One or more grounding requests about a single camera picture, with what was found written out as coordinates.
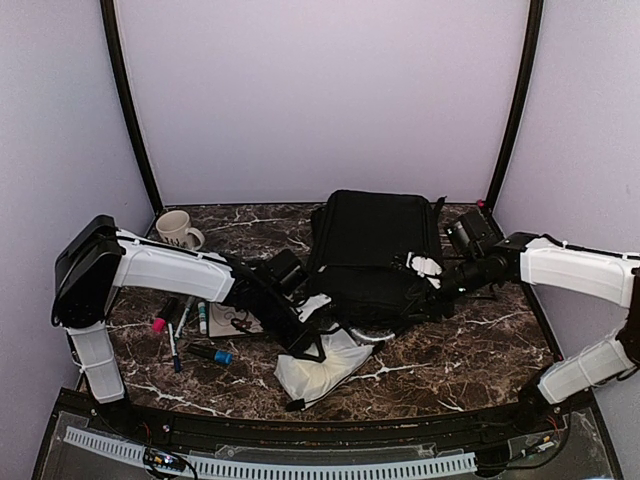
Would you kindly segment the black student backpack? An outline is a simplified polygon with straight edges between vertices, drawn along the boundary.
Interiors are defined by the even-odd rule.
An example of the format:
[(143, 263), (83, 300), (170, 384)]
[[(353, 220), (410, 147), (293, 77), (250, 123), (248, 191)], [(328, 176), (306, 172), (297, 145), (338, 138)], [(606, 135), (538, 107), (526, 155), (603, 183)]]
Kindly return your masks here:
[(330, 312), (344, 327), (392, 330), (441, 320), (401, 320), (396, 273), (411, 273), (409, 252), (444, 263), (438, 220), (444, 198), (354, 190), (333, 192), (311, 215), (308, 295), (330, 297)]

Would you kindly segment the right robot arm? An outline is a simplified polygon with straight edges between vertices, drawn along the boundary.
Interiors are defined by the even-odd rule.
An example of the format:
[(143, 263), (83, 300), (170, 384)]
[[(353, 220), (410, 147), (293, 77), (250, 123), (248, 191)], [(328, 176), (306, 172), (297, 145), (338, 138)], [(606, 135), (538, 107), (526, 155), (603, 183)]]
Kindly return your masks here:
[(465, 260), (442, 269), (433, 259), (409, 252), (403, 267), (427, 282), (426, 305), (435, 309), (491, 284), (556, 287), (611, 302), (627, 311), (623, 324), (581, 352), (540, 375), (531, 396), (510, 413), (521, 434), (534, 432), (549, 405), (639, 369), (639, 256), (560, 242), (549, 235), (517, 232)]

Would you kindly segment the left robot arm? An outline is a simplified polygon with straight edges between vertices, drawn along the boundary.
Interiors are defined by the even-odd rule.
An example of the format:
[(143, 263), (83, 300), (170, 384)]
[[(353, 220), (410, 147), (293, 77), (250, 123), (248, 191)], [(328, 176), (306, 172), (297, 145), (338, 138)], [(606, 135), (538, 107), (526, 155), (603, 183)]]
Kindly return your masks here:
[(201, 253), (141, 238), (95, 217), (58, 256), (51, 322), (71, 339), (101, 417), (120, 436), (141, 427), (126, 389), (105, 321), (117, 290), (141, 287), (193, 296), (253, 315), (262, 329), (296, 359), (326, 358), (311, 312), (292, 295), (306, 279), (300, 259), (285, 249), (267, 261)]

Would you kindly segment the white bag with yellow sponge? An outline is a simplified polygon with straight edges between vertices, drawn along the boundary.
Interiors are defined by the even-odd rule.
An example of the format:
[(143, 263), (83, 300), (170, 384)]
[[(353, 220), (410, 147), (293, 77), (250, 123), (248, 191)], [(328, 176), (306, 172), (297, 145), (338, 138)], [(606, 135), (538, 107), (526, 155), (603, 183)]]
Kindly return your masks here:
[(287, 412), (304, 411), (326, 398), (376, 353), (379, 344), (358, 344), (344, 329), (322, 335), (322, 362), (280, 355), (275, 377), (291, 401)]

